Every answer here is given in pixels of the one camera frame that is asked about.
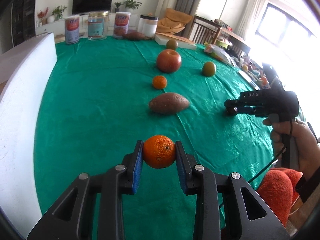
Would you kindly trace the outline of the right hand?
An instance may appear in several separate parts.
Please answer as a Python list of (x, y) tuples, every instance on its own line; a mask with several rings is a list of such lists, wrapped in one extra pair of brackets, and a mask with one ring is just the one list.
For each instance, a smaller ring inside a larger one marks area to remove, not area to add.
[(269, 118), (263, 120), (265, 126), (272, 126), (270, 139), (274, 155), (278, 154), (283, 148), (281, 142), (282, 134), (290, 134), (294, 137), (299, 153), (299, 169), (302, 172), (306, 181), (311, 177), (319, 168), (319, 145), (312, 131), (308, 125), (302, 121), (295, 122), (271, 122)]

